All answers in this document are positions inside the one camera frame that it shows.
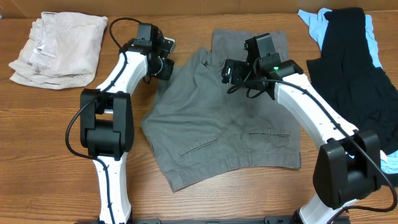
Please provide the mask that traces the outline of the grey shorts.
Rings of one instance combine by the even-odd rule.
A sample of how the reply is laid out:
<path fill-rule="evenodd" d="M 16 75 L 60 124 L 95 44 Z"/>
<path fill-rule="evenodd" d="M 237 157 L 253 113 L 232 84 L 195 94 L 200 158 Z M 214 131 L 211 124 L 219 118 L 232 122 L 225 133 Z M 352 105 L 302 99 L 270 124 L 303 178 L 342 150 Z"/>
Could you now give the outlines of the grey shorts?
<path fill-rule="evenodd" d="M 225 61 L 245 60 L 251 37 L 216 29 L 211 49 L 198 49 L 158 83 L 141 128 L 173 191 L 242 167 L 300 168 L 300 125 L 292 114 L 268 94 L 230 94 L 221 82 Z"/>

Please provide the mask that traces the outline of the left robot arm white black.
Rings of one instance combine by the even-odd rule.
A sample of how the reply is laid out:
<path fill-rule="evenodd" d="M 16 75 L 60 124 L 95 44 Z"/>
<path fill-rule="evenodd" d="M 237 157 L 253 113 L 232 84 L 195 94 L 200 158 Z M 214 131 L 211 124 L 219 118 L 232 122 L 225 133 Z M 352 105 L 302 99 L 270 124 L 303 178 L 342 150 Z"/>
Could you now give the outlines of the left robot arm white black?
<path fill-rule="evenodd" d="M 175 41 L 149 23 L 138 23 L 137 35 L 119 46 L 119 60 L 109 77 L 80 95 L 80 141 L 96 167 L 101 197 L 97 223 L 131 223 L 126 162 L 134 141 L 131 96 L 140 81 L 169 80 Z"/>

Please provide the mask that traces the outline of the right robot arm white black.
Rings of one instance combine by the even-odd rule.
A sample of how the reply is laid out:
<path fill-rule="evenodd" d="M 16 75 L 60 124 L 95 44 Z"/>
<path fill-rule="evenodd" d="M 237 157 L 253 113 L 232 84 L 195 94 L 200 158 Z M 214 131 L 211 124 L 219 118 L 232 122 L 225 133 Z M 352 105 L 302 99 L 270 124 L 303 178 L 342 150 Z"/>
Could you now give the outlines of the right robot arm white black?
<path fill-rule="evenodd" d="M 265 223 L 349 223 L 342 213 L 381 188 L 381 149 L 373 131 L 360 131 L 312 87 L 293 60 L 281 61 L 269 33 L 244 42 L 245 61 L 227 59 L 222 82 L 267 93 L 304 127 L 319 148 L 313 173 L 315 195 L 291 216 Z"/>

